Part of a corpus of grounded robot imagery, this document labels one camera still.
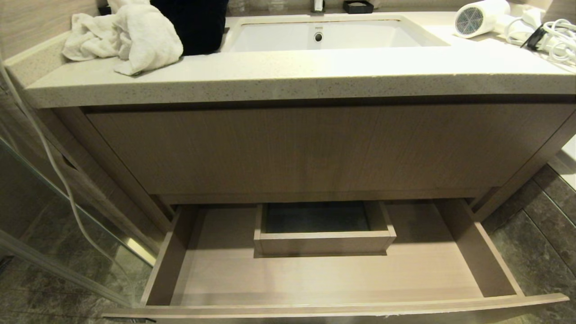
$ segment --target undermount sink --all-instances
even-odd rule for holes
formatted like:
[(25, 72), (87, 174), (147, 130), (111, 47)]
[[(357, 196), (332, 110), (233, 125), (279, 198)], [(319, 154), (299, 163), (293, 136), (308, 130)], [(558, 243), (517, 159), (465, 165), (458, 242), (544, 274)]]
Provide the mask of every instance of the undermount sink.
[(379, 15), (373, 19), (364, 16), (357, 20), (351, 20), (349, 16), (278, 16), (243, 19), (230, 30), (222, 51), (301, 51), (447, 45), (401, 15)]

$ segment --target vanity cabinet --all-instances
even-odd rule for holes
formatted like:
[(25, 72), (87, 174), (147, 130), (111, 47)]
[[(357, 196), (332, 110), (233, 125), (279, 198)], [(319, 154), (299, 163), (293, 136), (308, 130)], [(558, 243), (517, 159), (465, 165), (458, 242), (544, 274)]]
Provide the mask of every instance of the vanity cabinet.
[(149, 194), (227, 204), (479, 197), (574, 105), (169, 109), (87, 116)]
[[(576, 133), (573, 103), (66, 109), (95, 156), (179, 205), (140, 306), (107, 317), (473, 324), (568, 300), (525, 296), (480, 221)], [(387, 210), (385, 255), (257, 257), (262, 204), (321, 201)]]

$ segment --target black bag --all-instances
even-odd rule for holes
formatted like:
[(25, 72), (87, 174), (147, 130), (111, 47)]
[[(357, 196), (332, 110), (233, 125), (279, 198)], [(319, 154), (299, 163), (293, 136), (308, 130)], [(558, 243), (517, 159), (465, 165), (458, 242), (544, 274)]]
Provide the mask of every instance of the black bag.
[(176, 28), (183, 55), (214, 53), (220, 48), (228, 0), (151, 0)]

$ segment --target folded towel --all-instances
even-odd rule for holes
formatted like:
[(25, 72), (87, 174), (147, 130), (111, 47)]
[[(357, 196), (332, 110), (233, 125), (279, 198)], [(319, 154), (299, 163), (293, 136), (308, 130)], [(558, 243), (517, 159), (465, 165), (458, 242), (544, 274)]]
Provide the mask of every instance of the folded towel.
[(117, 56), (120, 40), (115, 28), (116, 19), (115, 15), (72, 15), (72, 33), (64, 44), (62, 54), (72, 61)]
[(172, 64), (183, 52), (172, 23), (154, 6), (126, 4), (149, 0), (110, 0), (117, 14), (72, 16), (72, 32), (62, 54), (73, 61), (119, 56), (114, 71), (128, 76)]
[(121, 59), (114, 67), (127, 76), (172, 64), (183, 52), (172, 23), (151, 5), (125, 5), (118, 10), (116, 26), (122, 45)]
[(149, 5), (150, 0), (108, 0), (112, 13), (117, 13), (122, 6), (126, 5)]

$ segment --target speckled countertop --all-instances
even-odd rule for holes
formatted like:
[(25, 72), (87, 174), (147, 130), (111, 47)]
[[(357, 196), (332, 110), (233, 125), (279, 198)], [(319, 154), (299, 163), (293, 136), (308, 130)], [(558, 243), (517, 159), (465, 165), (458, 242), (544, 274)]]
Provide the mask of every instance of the speckled countertop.
[[(187, 56), (174, 65), (138, 77), (113, 72), (112, 67), (119, 63), (117, 58), (97, 59), (66, 63), (35, 82), (22, 83), (27, 85), (27, 99), (36, 108), (428, 95), (576, 94), (574, 69), (553, 64), (493, 36), (474, 40), (453, 36), (453, 12), (399, 14), (451, 46), (221, 52)], [(229, 18), (228, 24), (233, 28), (239, 19)]]

